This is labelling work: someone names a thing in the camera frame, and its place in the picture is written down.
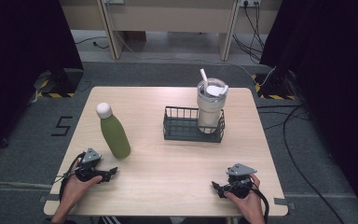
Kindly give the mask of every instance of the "black curtain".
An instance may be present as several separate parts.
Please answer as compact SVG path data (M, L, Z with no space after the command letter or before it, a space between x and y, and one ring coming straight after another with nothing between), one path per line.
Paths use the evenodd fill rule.
M0 140L27 106L40 74L63 68L83 66L60 2L0 1Z
M310 5L318 8L316 16L298 23ZM301 25L307 32L296 35ZM293 37L300 47L290 48ZM261 58L269 66L281 62L296 73L333 159L358 197L358 4L283 0Z

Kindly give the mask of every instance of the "electrical outlet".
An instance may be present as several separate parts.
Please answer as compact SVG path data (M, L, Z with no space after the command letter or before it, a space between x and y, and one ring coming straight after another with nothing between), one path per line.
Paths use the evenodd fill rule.
M248 7L255 7L257 3L258 3L258 6L260 7L261 0L241 0L240 7L243 7L243 3L245 1L248 2Z

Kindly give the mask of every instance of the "metal basket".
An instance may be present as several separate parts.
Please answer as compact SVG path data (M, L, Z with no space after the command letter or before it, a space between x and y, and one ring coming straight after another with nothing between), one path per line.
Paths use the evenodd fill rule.
M163 121L164 139L220 143L225 129L224 110L221 110L216 127L199 126L198 117L198 108L166 106Z

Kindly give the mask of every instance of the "yellow and black tape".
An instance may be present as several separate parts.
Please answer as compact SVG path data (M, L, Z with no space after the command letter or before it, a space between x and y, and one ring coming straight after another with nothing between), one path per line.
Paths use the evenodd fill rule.
M74 97L74 95L74 93L39 92L38 97L61 98Z
M62 98L62 97L74 97L74 92L54 92L47 91L48 79L45 80L41 86L41 92L37 94L38 97L50 97L50 98Z
M295 96L292 94L290 87L286 86L283 90L272 91L268 88L263 88L263 85L260 86L264 82L264 78L266 75L252 75L252 78L255 81L255 91L257 92L257 96L262 99L273 99L273 100L295 100Z

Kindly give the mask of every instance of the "human hand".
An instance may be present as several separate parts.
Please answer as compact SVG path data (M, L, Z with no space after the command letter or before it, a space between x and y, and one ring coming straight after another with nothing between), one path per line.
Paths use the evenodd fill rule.
M72 169L75 169L77 164L78 161L75 162ZM103 177L101 175L97 175L91 180L83 182L77 178L73 171L66 183L60 205L58 206L54 217L51 219L51 222L64 223L71 209L86 194L87 190L91 188L91 186L101 182L102 179Z
M252 189L258 189L260 180L253 174L250 177L254 180ZM252 224L265 223L263 218L263 211L261 209L261 200L252 190L249 191L248 196L240 199L231 192L225 192L225 196L237 205L242 215Z

